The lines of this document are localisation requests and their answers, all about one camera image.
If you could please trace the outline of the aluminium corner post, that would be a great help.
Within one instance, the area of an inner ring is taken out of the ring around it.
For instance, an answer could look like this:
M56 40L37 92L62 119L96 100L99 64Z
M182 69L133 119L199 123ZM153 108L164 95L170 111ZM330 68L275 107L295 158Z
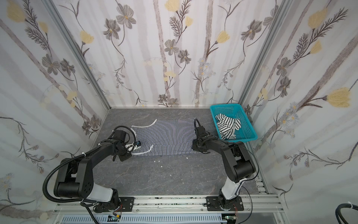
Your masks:
M273 45L273 42L279 32L281 25L283 24L283 22L285 20L287 13L290 10L292 3L293 3L292 0L282 1L281 6L279 7L279 9L276 13L276 16L273 19L271 28L268 31L268 35L264 39L263 45L259 51L259 54L255 60L255 63L253 64L253 68L251 69L251 71L249 73L249 77L245 83L245 86L243 88L243 91L242 91L242 94L241 94L238 104L240 104L240 105L244 104L245 98L247 97L247 95L253 85L253 82L255 80L255 77L257 76L258 71L260 70L266 56L268 55L268 52L270 51L270 48Z
M47 12L49 13L51 19L59 29L62 37L64 38L67 46L70 48L72 54L75 56L77 62L80 64L81 68L83 69L87 79L89 80L89 83L94 88L95 92L97 93L98 97L100 98L102 104L104 105L106 110L110 110L111 106L106 99L105 95L103 94L98 82L95 79L95 76L91 72L85 57L83 56L80 47L78 47L73 35L65 25L63 19L61 18L58 10L55 7L55 4L53 1L44 1L42 0L42 3L44 7L46 8Z

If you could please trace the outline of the teal plastic basket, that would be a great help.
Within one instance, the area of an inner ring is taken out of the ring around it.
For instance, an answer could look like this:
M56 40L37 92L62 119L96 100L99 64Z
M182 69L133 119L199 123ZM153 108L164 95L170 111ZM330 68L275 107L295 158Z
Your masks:
M257 134L240 104L210 106L210 112L220 139L228 142L257 140Z

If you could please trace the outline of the aluminium corner post right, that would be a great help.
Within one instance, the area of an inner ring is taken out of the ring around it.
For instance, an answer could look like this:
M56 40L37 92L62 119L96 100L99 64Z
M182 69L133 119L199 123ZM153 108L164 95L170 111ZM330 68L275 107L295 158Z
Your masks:
M292 0L282 1L281 6L279 7L279 9L276 13L276 16L273 19L271 28L268 31L268 35L264 39L263 45L259 51L259 54L255 60L255 63L253 64L253 68L251 69L251 71L249 73L249 77L245 83L245 86L243 88L243 91L242 91L242 94L241 94L238 104L240 104L240 105L244 104L245 98L247 97L247 95L253 85L253 82L255 80L255 77L257 76L258 71L260 70L266 56L268 55L268 52L270 51L270 48L273 45L273 42L279 32L281 25L283 24L283 22L285 20L287 13L290 10L292 3L293 3Z

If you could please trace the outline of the black striped tank top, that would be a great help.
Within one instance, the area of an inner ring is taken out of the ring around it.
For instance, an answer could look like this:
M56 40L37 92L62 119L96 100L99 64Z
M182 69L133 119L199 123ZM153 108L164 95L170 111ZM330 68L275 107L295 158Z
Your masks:
M219 130L220 137L223 140L236 140L236 131L241 129L241 120L237 118L231 118L224 114L218 114L215 116L216 125Z

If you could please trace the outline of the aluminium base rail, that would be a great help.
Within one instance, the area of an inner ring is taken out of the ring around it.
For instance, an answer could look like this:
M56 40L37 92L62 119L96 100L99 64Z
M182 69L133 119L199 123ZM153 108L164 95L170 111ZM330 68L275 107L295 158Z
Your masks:
M284 212L277 195L243 194L235 208L229 211L215 208L216 197L207 196L135 196L124 199L118 214L165 214L165 213L278 213Z

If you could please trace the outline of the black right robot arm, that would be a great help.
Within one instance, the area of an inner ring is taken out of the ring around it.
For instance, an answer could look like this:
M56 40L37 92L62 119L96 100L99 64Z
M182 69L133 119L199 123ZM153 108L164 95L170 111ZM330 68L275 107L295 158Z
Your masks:
M196 127L195 134L196 138L192 142L192 149L202 154L214 151L221 155L227 175L225 184L219 191L217 202L208 202L207 204L229 211L238 204L237 197L243 183L256 172L252 157L243 143L221 140L207 132L203 126Z

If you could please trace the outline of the blue striped tank top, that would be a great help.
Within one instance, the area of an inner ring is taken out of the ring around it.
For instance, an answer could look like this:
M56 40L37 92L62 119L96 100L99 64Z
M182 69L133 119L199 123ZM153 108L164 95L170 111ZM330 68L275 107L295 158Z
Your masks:
M133 156L165 156L196 154L192 150L196 139L195 118L156 119L149 126L132 126L137 141L141 146L132 151Z

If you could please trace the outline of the aluminium corner post left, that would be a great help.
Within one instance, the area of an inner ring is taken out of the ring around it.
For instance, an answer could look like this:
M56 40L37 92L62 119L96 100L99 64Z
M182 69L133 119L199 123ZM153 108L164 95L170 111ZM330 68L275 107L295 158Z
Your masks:
M67 46L70 48L72 54L75 56L77 62L80 64L81 68L83 69L87 79L89 80L89 83L94 88L95 92L97 93L98 97L100 98L102 104L104 105L106 110L110 110L111 106L106 99L105 95L103 94L98 82L95 79L95 76L91 72L85 57L83 56L80 47L78 47L73 35L65 25L63 19L61 18L58 10L55 7L55 4L53 1L44 1L42 0L42 3L44 7L46 8L47 12L49 13L51 19L59 29L62 37L64 38Z

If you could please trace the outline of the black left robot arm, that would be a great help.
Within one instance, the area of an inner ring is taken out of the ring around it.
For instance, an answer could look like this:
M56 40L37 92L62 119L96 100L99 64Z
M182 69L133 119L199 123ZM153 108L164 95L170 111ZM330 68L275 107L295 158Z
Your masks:
M109 156L127 160L131 157L126 144L130 134L124 130L114 130L109 138L86 153L73 158L65 158L54 171L57 173L54 195L66 200L79 200L88 203L109 203L116 201L115 190L94 182L93 169Z

